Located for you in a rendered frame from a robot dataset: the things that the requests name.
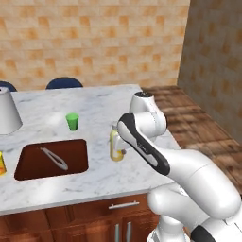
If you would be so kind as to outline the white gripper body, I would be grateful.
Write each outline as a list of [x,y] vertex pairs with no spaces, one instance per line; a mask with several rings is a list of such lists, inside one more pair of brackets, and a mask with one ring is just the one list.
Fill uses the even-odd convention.
[[122,149],[126,149],[127,145],[126,142],[119,135],[117,135],[113,138],[113,148],[116,151],[121,151]]

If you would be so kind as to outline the yellow drink bottle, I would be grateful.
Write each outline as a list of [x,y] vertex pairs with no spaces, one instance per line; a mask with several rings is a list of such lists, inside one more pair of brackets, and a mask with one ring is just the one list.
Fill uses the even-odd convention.
[[117,126],[112,124],[112,130],[110,133],[110,156],[113,161],[120,162],[124,158],[124,153],[122,150],[116,150],[114,147],[114,139],[117,137],[117,135]]

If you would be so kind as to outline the green cup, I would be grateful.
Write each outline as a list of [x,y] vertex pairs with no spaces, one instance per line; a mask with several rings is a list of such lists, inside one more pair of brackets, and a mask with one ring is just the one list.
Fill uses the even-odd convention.
[[70,130],[78,129],[78,115],[76,113],[68,113],[66,116],[66,121]]

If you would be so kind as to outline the brown wooden drawer front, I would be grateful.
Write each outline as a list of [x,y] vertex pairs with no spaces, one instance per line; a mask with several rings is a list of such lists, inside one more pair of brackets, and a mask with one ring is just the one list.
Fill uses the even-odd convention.
[[[126,202],[139,201],[140,204],[127,208],[109,210],[111,204],[121,204]],[[86,221],[91,219],[98,219],[108,216],[123,216],[126,214],[138,213],[148,211],[147,195],[133,195],[127,197],[120,197],[114,199],[103,199],[92,202],[85,202],[75,205],[70,205],[67,208],[68,216],[71,222],[74,221]]]
[[0,235],[49,230],[44,210],[0,216]]

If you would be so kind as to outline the grey sink tap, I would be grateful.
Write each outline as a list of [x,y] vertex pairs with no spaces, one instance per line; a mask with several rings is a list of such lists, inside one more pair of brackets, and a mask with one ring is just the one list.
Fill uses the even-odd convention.
[[55,154],[54,152],[52,152],[51,150],[49,150],[46,147],[40,147],[40,150],[60,169],[62,170],[67,170],[68,169],[68,165],[67,163],[61,158],[59,157],[57,154]]

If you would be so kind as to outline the brown wooden cupboard door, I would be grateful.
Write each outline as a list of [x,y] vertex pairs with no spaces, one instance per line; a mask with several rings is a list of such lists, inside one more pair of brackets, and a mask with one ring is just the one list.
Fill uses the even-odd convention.
[[105,218],[52,231],[55,242],[115,242],[115,224],[119,224],[119,242],[122,242],[121,221]]
[[147,242],[148,235],[156,228],[159,217],[152,213],[139,213],[122,219],[122,242],[126,242],[127,223],[131,222],[131,241]]

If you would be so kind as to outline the dark blue stool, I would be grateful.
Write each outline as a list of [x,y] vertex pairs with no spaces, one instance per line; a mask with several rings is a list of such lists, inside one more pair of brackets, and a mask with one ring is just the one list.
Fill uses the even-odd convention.
[[11,92],[17,92],[17,89],[7,81],[0,80],[0,87],[8,87]]
[[46,86],[49,89],[79,88],[82,84],[75,78],[62,77],[52,79]]

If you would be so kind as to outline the brown sink basin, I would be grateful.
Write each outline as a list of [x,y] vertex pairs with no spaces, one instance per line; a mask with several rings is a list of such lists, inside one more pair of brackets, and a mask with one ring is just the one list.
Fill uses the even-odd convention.
[[[68,169],[58,167],[41,147],[63,159]],[[83,139],[31,144],[22,149],[14,178],[17,181],[33,180],[82,173],[88,168],[87,144]]]

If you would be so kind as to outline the white cone-shaped container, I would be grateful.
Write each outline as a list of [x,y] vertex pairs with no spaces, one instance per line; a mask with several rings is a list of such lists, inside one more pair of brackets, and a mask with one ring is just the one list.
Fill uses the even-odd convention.
[[0,86],[0,135],[15,132],[23,125],[8,87]]

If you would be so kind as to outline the yellow orange carton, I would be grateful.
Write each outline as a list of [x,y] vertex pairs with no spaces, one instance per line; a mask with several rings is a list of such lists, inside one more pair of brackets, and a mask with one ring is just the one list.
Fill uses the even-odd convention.
[[6,174],[6,172],[7,172],[7,169],[3,158],[3,152],[0,151],[0,176]]

